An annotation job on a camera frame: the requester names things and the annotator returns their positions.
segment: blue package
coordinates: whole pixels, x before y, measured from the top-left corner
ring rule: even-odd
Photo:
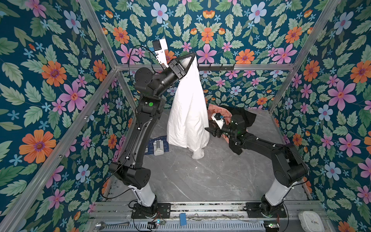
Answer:
[[[156,138],[150,138],[150,140],[148,141],[147,148],[145,149],[144,155],[153,155],[154,154],[153,142],[156,141],[156,140],[162,140],[164,142],[164,152],[168,152],[169,151],[169,143],[166,141],[166,138],[167,138],[166,135],[156,137]]]
[[[185,226],[187,224],[187,218],[185,213],[179,214],[180,226]]]

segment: orange flower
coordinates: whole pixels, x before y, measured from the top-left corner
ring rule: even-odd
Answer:
[[[213,10],[211,10],[211,11],[205,10],[204,12],[202,12],[202,15],[203,15],[206,19],[211,19],[212,17],[215,16],[215,11],[213,11]]]
[[[219,28],[218,33],[220,35],[224,35],[226,33],[226,30],[224,28]]]
[[[201,33],[202,41],[205,43],[210,43],[210,41],[213,40],[214,33],[211,31],[210,27],[207,27],[204,29],[204,31]]]
[[[115,148],[116,142],[117,142],[117,136],[115,134],[111,134],[111,136],[109,137],[109,140],[108,140],[108,147],[110,149]]]
[[[236,56],[236,64],[238,65],[245,65],[250,64],[254,59],[255,56],[253,56],[255,53],[253,51],[250,51],[250,49],[246,49],[244,51],[240,51],[238,53],[238,56]]]
[[[64,80],[67,80],[66,70],[58,62],[48,61],[48,66],[44,65],[41,69],[44,71],[41,75],[47,79],[46,82],[49,85],[54,84],[55,87],[58,87],[65,82]]]
[[[104,182],[103,187],[102,187],[102,194],[106,192],[107,185],[108,185],[108,181]]]
[[[129,119],[129,125],[128,125],[129,128],[130,128],[132,122],[133,122],[133,118],[130,118]]]
[[[266,98],[266,97],[261,97],[261,98],[258,99],[257,104],[258,104],[258,105],[264,105],[264,104],[267,103],[267,101],[268,101],[268,98]]]
[[[170,61],[172,59],[175,59],[176,58],[176,56],[174,56],[174,55],[175,55],[175,53],[173,51],[165,50],[165,56],[166,56],[167,63],[170,63]]]
[[[114,14],[110,10],[106,10],[105,13],[110,19],[114,17]]]
[[[313,10],[307,10],[305,13],[304,13],[304,18],[308,18],[311,14],[312,14]]]
[[[80,218],[80,215],[81,215],[81,211],[77,212],[77,213],[74,215],[73,219],[74,219],[74,220],[78,220],[78,219]]]
[[[365,83],[367,78],[371,78],[371,61],[363,61],[357,64],[357,67],[352,68],[352,74],[350,75],[350,79],[354,79],[354,83]]]
[[[275,123],[276,123],[276,125],[279,127],[279,121],[278,121],[277,118],[275,118]]]
[[[19,154],[25,155],[23,159],[32,163],[36,159],[36,163],[45,161],[45,156],[49,157],[53,151],[51,147],[56,146],[56,140],[52,139],[53,134],[47,131],[44,134],[43,130],[34,130],[33,135],[27,134],[22,141],[26,144],[19,146]]]
[[[355,232],[355,229],[348,222],[339,222],[338,229],[341,232]]]
[[[306,185],[306,187],[307,187],[309,193],[312,193],[313,190],[312,190],[312,188],[311,188],[311,186],[312,186],[311,182],[308,181],[308,182],[305,183],[305,185]]]
[[[191,29],[190,33],[193,34],[193,35],[197,34],[197,29],[196,28]]]
[[[32,49],[34,52],[36,51],[35,46],[33,46],[32,44],[29,43],[28,46],[29,46],[30,49]]]
[[[122,30],[121,27],[114,28],[113,35],[115,39],[122,44],[129,43],[130,37],[128,36],[128,32],[126,30]]]
[[[318,61],[311,61],[309,64],[306,65],[304,70],[304,79],[306,81],[312,81],[316,79],[318,76],[317,72],[319,72]]]
[[[300,134],[296,133],[296,134],[294,135],[292,141],[294,142],[294,144],[295,144],[296,146],[299,146],[299,145],[301,145],[301,142],[303,141],[303,138],[301,137]]]
[[[364,143],[366,144],[366,145],[370,145],[370,146],[368,146],[368,147],[366,147],[366,150],[368,151],[368,153],[370,153],[371,154],[371,131],[369,131],[368,132],[368,136],[369,137],[365,137],[365,141],[364,141]]]
[[[103,81],[107,76],[106,65],[101,60],[94,61],[93,71],[95,72],[95,77],[100,81]]]
[[[301,27],[294,27],[292,30],[289,30],[285,39],[286,43],[293,43],[299,39],[299,36],[302,35],[302,28]]]

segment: white garment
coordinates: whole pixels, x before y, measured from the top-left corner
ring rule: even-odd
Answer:
[[[179,147],[188,147],[192,158],[204,157],[204,148],[210,133],[204,92],[200,82],[197,61],[194,59],[187,75],[183,77],[175,93],[167,124],[167,141]]]

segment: floral wallpaper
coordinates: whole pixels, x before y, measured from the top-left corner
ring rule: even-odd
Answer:
[[[370,231],[370,1],[342,0],[274,111],[341,232]]]
[[[76,1],[0,3],[0,220],[110,66]],[[132,117],[113,82],[17,231],[83,231]]]
[[[295,60],[325,4],[317,0],[111,0],[92,5],[122,64],[157,63],[147,48],[153,50],[152,41],[161,38],[167,40],[168,62],[194,52],[198,63],[268,64]],[[318,47],[310,53],[317,55]],[[127,81],[138,99],[131,81],[135,71],[130,72]],[[232,76],[202,73],[200,79],[208,103],[267,108],[285,74],[273,77],[270,71],[241,70]],[[176,86],[163,96],[166,108],[171,107]]]

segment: pink flower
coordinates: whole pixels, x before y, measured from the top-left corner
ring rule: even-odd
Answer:
[[[225,85],[226,80],[222,80],[221,78],[216,82],[216,86],[222,87]]]
[[[103,94],[102,99],[105,99],[108,97],[109,89],[106,90],[106,92]]]
[[[139,55],[139,58],[145,57],[145,54],[144,53],[145,53],[145,51],[142,50],[142,48],[136,48],[135,49],[135,54],[136,55]]]
[[[255,76],[255,70],[244,70],[243,76],[246,76],[247,78],[250,78],[250,76]]]
[[[290,139],[287,137],[287,134],[283,135],[283,140],[285,141],[286,144],[290,143]]]
[[[337,77],[338,76],[336,74],[334,76],[330,76],[330,80],[326,82],[329,88],[336,86],[336,82],[340,81],[340,79]]]
[[[368,204],[371,202],[371,192],[368,191],[367,186],[363,186],[363,189],[361,187],[357,187],[359,193],[357,193],[357,196],[360,198],[363,198],[363,201]]]
[[[103,112],[104,112],[105,114],[108,114],[108,113],[109,113],[109,105],[108,105],[107,103],[105,103],[105,104],[103,105]]]
[[[290,43],[286,49],[284,50],[283,48],[278,49],[278,54],[277,56],[273,57],[273,61],[278,61],[277,63],[290,63],[291,58],[290,56],[295,55],[298,51],[297,50],[292,50],[292,43]]]
[[[118,160],[118,155],[120,154],[120,151],[121,151],[121,148],[122,146],[125,144],[125,141],[126,141],[126,137],[123,135],[120,139],[120,142],[118,144],[116,144],[116,151],[114,153],[114,156],[112,158],[112,161],[113,162],[117,162]]]
[[[182,45],[182,48],[183,48],[183,51],[189,52],[189,49],[192,49],[191,43],[184,42],[184,44]]]
[[[32,10],[35,17],[41,15],[44,19],[46,19],[46,16],[44,14],[44,11],[46,11],[46,7],[41,5],[39,0],[28,0],[24,4]]]
[[[366,106],[363,109],[364,110],[370,110],[370,113],[371,113],[371,101],[366,100],[365,103],[366,103]]]
[[[305,103],[303,103],[301,106],[300,106],[300,108],[301,108],[301,112],[303,112],[303,113],[306,113],[306,112],[308,112],[309,111],[309,109],[308,109],[308,104],[305,104]]]
[[[214,58],[212,58],[212,56],[216,54],[216,51],[215,50],[210,51],[210,45],[208,43],[205,44],[203,48],[204,51],[201,50],[196,51],[197,55],[200,56],[197,62],[202,63],[205,61],[205,64],[207,64],[207,62],[209,61],[209,63],[214,63]]]
[[[53,208],[54,205],[56,209],[59,208],[59,203],[65,201],[65,197],[63,197],[64,193],[65,193],[64,190],[62,190],[61,192],[59,192],[59,189],[55,190],[55,196],[49,197],[50,201],[49,209]]]
[[[230,3],[231,1],[233,1],[233,5],[236,5],[237,4],[237,0],[228,0],[228,2]]]
[[[274,55],[277,54],[277,50],[278,50],[278,48],[272,47],[272,50],[268,51],[268,56],[273,57]]]
[[[228,71],[226,73],[226,76],[229,77],[229,79],[232,79],[233,77],[237,77],[237,73],[239,73],[239,70],[233,70],[233,71]]]
[[[57,102],[53,101],[52,105],[54,105],[53,111],[59,113],[59,115],[62,114],[62,111],[66,111],[67,109],[64,107],[66,105],[65,102],[61,102],[60,99],[57,99]]]
[[[75,140],[73,141],[73,143],[71,144],[70,148],[69,148],[68,151],[66,152],[65,157],[69,157],[69,155],[70,155],[70,151],[72,151],[72,152],[75,152],[75,151],[76,151],[76,147],[73,146],[73,145],[76,144],[76,142],[77,142],[77,139],[75,139]]]
[[[258,78],[255,78],[255,79],[252,79],[251,81],[251,84],[254,86],[254,85],[258,85],[259,84],[259,79]]]
[[[86,91],[83,89],[79,90],[79,84],[77,81],[72,82],[72,89],[67,84],[64,84],[63,86],[68,94],[61,94],[59,98],[64,102],[69,101],[67,107],[68,111],[72,112],[75,109],[75,105],[76,108],[82,110],[85,106],[85,101],[82,99],[82,97],[85,96]]]
[[[327,149],[330,149],[330,145],[332,146],[334,144],[334,142],[332,142],[331,140],[332,136],[327,137],[327,135],[324,134],[324,138],[321,138],[321,141],[323,142],[322,146],[327,147]]]
[[[121,44],[121,50],[122,51],[120,51],[120,50],[116,51],[116,54],[118,54],[119,56],[123,56],[121,58],[121,63],[127,63],[128,60],[129,60],[129,57],[130,57],[129,62],[130,62],[131,65],[134,64],[134,61],[136,61],[136,62],[140,61],[140,59],[137,56],[134,56],[135,52],[131,52],[132,48],[129,49],[129,51],[128,51],[128,48],[125,45]]]
[[[117,81],[117,78],[114,78],[114,80],[111,83],[111,88],[114,88],[114,87],[117,86],[117,82],[116,81]]]
[[[190,3],[190,2],[192,2],[192,0],[182,0],[182,4],[183,4],[183,5],[186,5],[186,4],[187,4],[187,2],[189,2],[189,3]]]
[[[339,138],[339,142],[344,144],[339,147],[339,150],[341,151],[347,150],[347,155],[349,157],[352,157],[353,151],[357,154],[360,154],[361,150],[356,146],[359,145],[361,141],[357,138],[352,140],[352,136],[349,133],[345,136],[345,138],[346,140],[344,138]]]
[[[300,80],[301,76],[301,74],[295,74],[295,77],[292,79],[292,87],[295,87],[296,89],[298,88],[298,86],[302,83],[302,81]]]
[[[89,205],[88,213],[91,213],[91,212],[93,212],[94,210],[95,210],[95,202],[93,202],[93,203],[91,203],[91,204]]]
[[[80,76],[79,75],[79,78],[76,79],[77,83],[79,83],[79,87],[83,87],[85,88],[85,85],[87,84],[86,80],[85,80],[85,76]]]
[[[304,96],[305,98],[309,98],[309,94],[313,92],[313,90],[310,89],[311,86],[312,84],[309,84],[309,85],[304,84],[303,88],[300,90],[300,92],[303,93],[302,98],[304,98]]]
[[[231,43],[228,42],[228,43],[223,43],[223,47],[221,49],[224,49],[224,52],[226,52],[226,51],[230,51],[231,47],[232,47]]]
[[[57,167],[57,169],[54,171],[53,175],[50,177],[50,179],[46,183],[46,188],[47,189],[50,188],[50,186],[52,186],[53,179],[55,181],[60,181],[62,179],[60,174],[58,174],[58,173],[60,173],[63,170],[63,168],[64,168],[63,165]]]
[[[366,170],[366,171],[361,172],[361,177],[367,178],[368,176],[370,176],[370,180],[371,180],[371,175],[370,175],[371,174],[371,159],[366,158],[365,162],[366,162],[366,164],[358,163],[358,167],[360,167],[363,170]]]
[[[344,88],[344,82],[342,80],[338,81],[336,84],[336,89],[330,89],[328,90],[328,95],[334,97],[331,98],[328,105],[332,106],[338,103],[338,109],[340,111],[343,111],[345,108],[345,102],[353,103],[356,101],[355,96],[352,94],[348,94],[352,92],[355,88],[355,83],[349,84]]]
[[[80,144],[81,146],[84,147],[84,150],[86,149],[86,147],[90,147],[90,142],[92,140],[89,139],[89,136],[86,136],[86,137],[82,137],[82,143]]]

